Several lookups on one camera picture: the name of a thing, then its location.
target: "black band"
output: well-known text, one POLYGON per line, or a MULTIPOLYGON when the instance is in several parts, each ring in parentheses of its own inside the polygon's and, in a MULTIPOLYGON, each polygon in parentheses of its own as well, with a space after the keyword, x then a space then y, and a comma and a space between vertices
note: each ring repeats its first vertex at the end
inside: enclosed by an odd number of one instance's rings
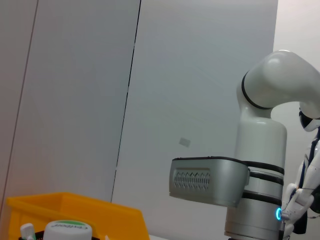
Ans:
MULTIPOLYGON (((44 234, 45 234, 45 231, 36 232, 36 233, 34 234, 34 235, 35 235, 35 239, 43 239, 43 238, 44 238, 44 234)), ((99 240, 99 238, 92 237, 91 240, 99 240)))
POLYGON ((242 89, 242 93, 243 96, 245 97, 245 99, 254 107, 258 108, 258 109, 262 109, 262 110, 269 110, 272 109, 272 107, 263 107, 263 106, 259 106, 258 104, 255 104, 250 97, 247 95, 246 90, 245 90, 245 78, 246 75, 249 71, 246 72, 246 74, 244 75, 244 77, 242 78, 242 83, 241 83, 241 89, 242 89))
POLYGON ((206 159, 223 159, 223 160, 229 160, 232 162, 237 162, 243 165, 247 165, 245 161, 241 161, 239 159, 235 159, 232 157, 226 157, 226 156, 198 156, 198 157, 177 157, 173 159, 172 161, 177 160, 206 160, 206 159))
POLYGON ((266 180, 269 182, 273 182, 276 184, 280 184, 280 185, 284 185, 284 180, 281 179, 280 177, 276 177, 276 176, 270 176, 267 174, 263 174, 263 173, 259 173, 259 172, 250 172, 250 177, 252 178, 257 178, 257 179, 262 179, 262 180, 266 180))
POLYGON ((275 172, 278 172, 280 174, 285 175, 285 170, 282 167, 279 167, 276 165, 262 163, 262 162, 256 162, 256 161, 244 161, 244 163, 246 163, 248 167, 267 169, 267 170, 275 171, 275 172))
POLYGON ((285 231, 279 230, 278 239, 283 239, 283 238, 284 238, 284 235, 285 235, 285 231))
POLYGON ((278 205, 278 206, 282 205, 281 200, 279 200, 277 198, 274 198, 271 196, 264 196, 264 195, 251 193, 251 192, 244 192, 242 195, 242 198, 257 200, 257 201, 261 201, 261 202, 265 202, 265 203, 269 203, 269 204, 274 204, 274 205, 278 205))

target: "white wall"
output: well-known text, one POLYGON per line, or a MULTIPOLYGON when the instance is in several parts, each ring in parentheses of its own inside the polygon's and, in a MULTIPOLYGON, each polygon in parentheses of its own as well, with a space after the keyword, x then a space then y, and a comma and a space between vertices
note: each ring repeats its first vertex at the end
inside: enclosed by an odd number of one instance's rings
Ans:
POLYGON ((0 206, 7 178, 36 4, 37 0, 0 1, 0 206))
POLYGON ((111 200, 139 5, 39 1, 6 197, 111 200))
POLYGON ((276 0, 142 1, 112 201, 151 234, 228 239, 226 208, 169 197, 171 160, 234 155, 236 86, 272 52, 276 13, 276 0))
MULTIPOLYGON (((320 71, 320 2, 318 0, 279 0, 274 47, 290 50, 320 71)), ((296 179, 305 150, 316 132, 305 132, 299 122, 299 104, 287 103, 272 111, 272 118, 287 128, 284 185, 296 179)), ((305 235, 293 234, 291 240, 320 238, 320 218, 309 219, 305 235)))

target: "yellow bin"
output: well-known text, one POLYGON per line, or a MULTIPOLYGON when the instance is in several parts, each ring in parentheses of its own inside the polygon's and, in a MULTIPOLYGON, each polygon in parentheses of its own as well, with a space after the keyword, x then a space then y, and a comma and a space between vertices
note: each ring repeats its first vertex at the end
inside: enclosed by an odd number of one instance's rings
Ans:
POLYGON ((43 231, 49 222, 76 220, 89 224, 93 237, 105 240, 149 240, 141 211, 67 192, 9 197, 9 240, 18 240, 20 226, 32 223, 43 231))

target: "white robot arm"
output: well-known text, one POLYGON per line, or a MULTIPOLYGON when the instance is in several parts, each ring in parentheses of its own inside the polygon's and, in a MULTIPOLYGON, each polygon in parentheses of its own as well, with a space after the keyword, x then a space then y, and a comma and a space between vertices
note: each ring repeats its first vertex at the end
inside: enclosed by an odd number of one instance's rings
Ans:
POLYGON ((236 91, 240 119, 234 158, 172 160, 170 196, 227 207, 224 234, 231 240, 282 240, 314 200, 320 151, 311 162, 311 151, 306 153, 298 180, 288 186, 282 201, 287 130, 271 119, 271 111, 299 102, 304 129, 318 128, 320 73, 298 55, 280 50, 249 70, 236 91), (283 230, 280 215, 286 222, 283 230))
MULTIPOLYGON (((241 114, 234 156, 246 161, 251 173, 263 178, 257 179, 251 174, 238 207, 227 209, 225 235, 232 240, 282 239, 281 223, 275 217, 282 205, 283 215, 288 214, 285 229, 288 237, 293 224, 312 204, 310 189, 318 184, 313 178, 320 178, 316 173, 320 155, 305 173, 304 189, 296 190, 291 198, 297 184, 290 185, 282 204, 281 183, 275 179, 272 182, 270 177, 283 180, 287 131, 271 119, 271 110, 280 104, 299 102, 301 113, 310 121, 320 118, 320 73, 296 54, 276 51, 244 76, 237 97, 241 114)), ((314 129, 305 127, 306 131, 314 129)))

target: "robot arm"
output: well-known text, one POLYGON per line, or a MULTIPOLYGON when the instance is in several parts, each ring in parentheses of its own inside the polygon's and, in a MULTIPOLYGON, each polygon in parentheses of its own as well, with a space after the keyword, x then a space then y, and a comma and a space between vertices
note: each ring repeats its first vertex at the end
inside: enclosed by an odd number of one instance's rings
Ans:
MULTIPOLYGON (((292 52, 276 51, 265 57, 244 76, 237 89, 237 97, 241 114, 235 158, 249 161, 250 164, 258 163, 254 165, 258 168, 249 165, 251 172, 259 171, 260 174, 272 174, 272 176, 283 179, 284 171, 264 169, 265 164, 282 170, 285 166, 286 129, 282 124, 271 119, 271 110, 284 103, 299 102, 301 114, 310 119, 309 122, 320 118, 319 72, 292 52)), ((312 131, 315 128, 308 126, 304 129, 312 131)), ((317 158, 318 156, 314 159, 313 164, 317 163, 317 158)), ((311 188, 309 187, 311 183, 317 184, 312 179, 307 180, 312 174, 311 169, 305 173, 304 188, 311 188)), ((272 219, 272 216, 261 222, 256 219, 265 219, 269 212, 276 212, 278 206, 281 205, 280 203, 277 206, 276 201, 273 204, 268 198, 262 199, 261 196, 281 200, 282 191, 272 190, 275 187, 278 188, 279 185, 266 180, 259 180, 259 184, 254 185, 253 183, 257 180, 250 177, 249 182, 252 184, 244 188, 244 193, 250 193, 252 198, 243 198, 237 209, 228 208, 225 234, 236 240, 244 240, 245 237, 262 240, 276 239, 276 232, 280 227, 275 222, 277 220, 272 219), (245 208, 247 212, 244 213, 241 208, 245 208)), ((311 191, 296 190, 298 185, 290 185, 283 199, 283 214, 287 212, 289 215, 286 221, 287 236, 290 235, 288 232, 293 230, 293 224, 306 212, 313 201, 311 191)))
MULTIPOLYGON (((298 172, 297 172, 297 175, 296 175, 295 183, 290 183, 286 187, 285 193, 284 193, 283 198, 282 198, 282 206, 281 206, 281 210, 282 210, 283 213, 287 213, 287 212, 285 212, 287 210, 287 208, 288 208, 288 211, 291 208, 291 206, 288 207, 289 202, 290 202, 290 204, 293 204, 295 202, 294 200, 292 200, 293 196, 295 195, 294 199, 296 199, 298 197, 298 194, 301 192, 301 191, 298 191, 298 193, 297 193, 296 191, 299 189, 299 185, 303 184, 303 182, 301 183, 301 181, 303 181, 305 176, 307 175, 307 169, 308 169, 308 166, 309 166, 310 150, 311 150, 311 147, 309 146, 305 151, 304 159, 303 159, 302 163, 300 164, 300 166, 298 168, 298 172)), ((295 216, 295 217, 291 216, 290 217, 290 221, 291 222, 293 222, 293 221, 295 222, 299 218, 300 217, 298 217, 298 216, 295 216)))

